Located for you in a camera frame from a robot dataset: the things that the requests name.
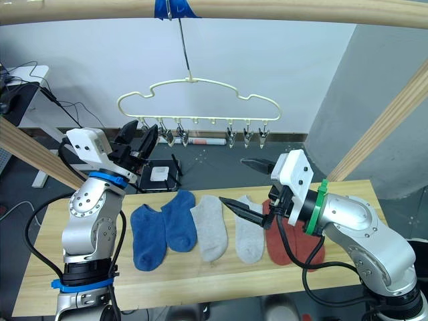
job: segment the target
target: gray sock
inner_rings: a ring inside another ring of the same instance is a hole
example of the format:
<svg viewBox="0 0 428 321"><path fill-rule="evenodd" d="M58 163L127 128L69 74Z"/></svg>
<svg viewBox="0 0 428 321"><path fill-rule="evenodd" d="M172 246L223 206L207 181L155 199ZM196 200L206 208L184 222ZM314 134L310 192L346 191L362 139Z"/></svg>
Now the gray sock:
<svg viewBox="0 0 428 321"><path fill-rule="evenodd" d="M225 253L227 233L222 204L218 197L203 195L199 204L190 209L198 235L202 259L212 262Z"/></svg>
<svg viewBox="0 0 428 321"><path fill-rule="evenodd" d="M239 202L249 205L249 209L262 214L263 207L252 203L247 195L238 198ZM235 248L238 257L245 263L255 263L261 259L265 247L263 227L235 215Z"/></svg>

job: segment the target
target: red sock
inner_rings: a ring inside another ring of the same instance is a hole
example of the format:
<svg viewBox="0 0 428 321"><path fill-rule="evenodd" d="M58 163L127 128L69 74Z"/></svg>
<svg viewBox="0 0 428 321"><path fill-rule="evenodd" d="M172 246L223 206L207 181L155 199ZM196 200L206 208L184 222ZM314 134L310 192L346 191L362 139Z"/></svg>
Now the red sock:
<svg viewBox="0 0 428 321"><path fill-rule="evenodd" d="M316 236L311 236L303 232L303 222L298 221L294 227L294 235L296 236L296 257L299 261L305 262L308 259L310 253L314 250L318 244L320 238ZM311 261L311 264L319 264L324 261L324 256L326 255L326 249L324 246L321 247L320 251L315 255L314 259Z"/></svg>
<svg viewBox="0 0 428 321"><path fill-rule="evenodd" d="M302 316L302 321L312 321L312 318L310 317L309 314L304 314Z"/></svg>
<svg viewBox="0 0 428 321"><path fill-rule="evenodd" d="M269 214L269 203L269 199L263 202L264 215ZM292 252L296 253L296 238L294 236L294 228L287 223L287 219L282 220L282 225L286 230L288 243L290 244ZM267 252L269 253L270 259L278 265L290 264L292 261L288 257L286 250L284 249L276 219L274 219L274 222L272 223L270 229L265 230L265 235Z"/></svg>

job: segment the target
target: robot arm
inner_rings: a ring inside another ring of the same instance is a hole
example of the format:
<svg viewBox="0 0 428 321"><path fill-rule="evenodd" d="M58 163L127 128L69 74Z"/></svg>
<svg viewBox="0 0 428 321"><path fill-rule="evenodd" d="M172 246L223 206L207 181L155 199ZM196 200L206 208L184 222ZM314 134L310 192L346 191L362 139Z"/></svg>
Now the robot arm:
<svg viewBox="0 0 428 321"><path fill-rule="evenodd" d="M397 232L387 227L376 211L358 197L327 193L324 180L318 192L309 191L313 172L302 150L281 154L272 162L245 159L243 163L271 174L270 214L250 211L235 200L221 200L238 216L265 229L276 215L305 223L307 234L325 233L353 260L356 270L377 302L381 320L428 320L427 301L417 288L415 253Z"/></svg>
<svg viewBox="0 0 428 321"><path fill-rule="evenodd" d="M64 273L62 280L52 282L53 288L60 289L56 321L120 320L113 288L118 275L117 249L111 258L116 219L119 214L124 218L121 208L125 187L136 181L136 171L146 164L158 138L154 125L133 149L130 142L137 124L135 120L125 125L111 145L99 129L67 132L76 154L96 171L70 199L70 220L62 233Z"/></svg>

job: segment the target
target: wooden beam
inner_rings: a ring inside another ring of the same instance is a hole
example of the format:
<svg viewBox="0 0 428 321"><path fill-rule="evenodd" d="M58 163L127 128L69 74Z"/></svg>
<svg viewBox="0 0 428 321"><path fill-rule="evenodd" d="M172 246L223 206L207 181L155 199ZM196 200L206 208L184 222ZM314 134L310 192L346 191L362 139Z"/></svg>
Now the wooden beam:
<svg viewBox="0 0 428 321"><path fill-rule="evenodd" d="M408 0L189 0L204 18L331 21L428 29L428 3ZM40 0L0 4L0 23L154 17L155 0Z"/></svg>
<svg viewBox="0 0 428 321"><path fill-rule="evenodd" d="M0 147L73 189L80 188L83 183L58 156L52 154L4 117L0 117Z"/></svg>
<svg viewBox="0 0 428 321"><path fill-rule="evenodd" d="M345 155L327 179L343 181L426 97L428 97L428 60L425 60L407 85Z"/></svg>

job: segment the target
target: gray floor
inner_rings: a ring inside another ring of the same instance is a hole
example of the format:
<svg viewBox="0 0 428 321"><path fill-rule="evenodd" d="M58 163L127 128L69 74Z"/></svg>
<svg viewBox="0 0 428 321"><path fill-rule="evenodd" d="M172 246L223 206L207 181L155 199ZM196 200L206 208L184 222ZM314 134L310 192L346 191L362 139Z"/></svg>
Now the gray floor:
<svg viewBox="0 0 428 321"><path fill-rule="evenodd" d="M46 138L39 141L48 148L54 148L56 143ZM269 185L269 177L257 173L243 165L239 160L243 157L261 157L276 160L281 152L290 149L302 148L301 143L269 142L263 150L257 143L244 149L243 144L237 142L229 149L226 146L194 146L184 148L175 145L173 148L160 144L153 152L152 158L169 158L173 152L183 164L184 177L181 182L183 189L218 189L228 187L245 187L255 185ZM315 172L313 181L320 181L324 175L313 165ZM55 195L71 191L68 187L49 178L43 189L32 189L31 183L36 170L31 166L12 158L7 168L0 176L0 203L8 208L14 204L29 200L35 206L42 204L46 199ZM428 193L425 190L415 193L406 199L398 201L381 201L390 226L405 237L426 237L428 225L427 215L422 215L428 208ZM29 252L22 240L22 230L26 219L31 214L27 205L18 208L10 217L0 223L0 311L4 318L11 320L41 320L35 318L11 318L13 305L17 297L19 286L27 265ZM31 226L31 238L35 239L38 226ZM361 295L360 286L321 290L317 293L327 299L343 300ZM343 309L329 309L313 303L304 292L291 294L301 313L309 313L313 320L322 320L327 316L341 317L343 320L360 320L364 306L354 306ZM164 320L168 308L150 309L151 320ZM145 310L123 316L124 320L146 320ZM212 305L210 320L262 320L259 298L246 298L215 302Z"/></svg>

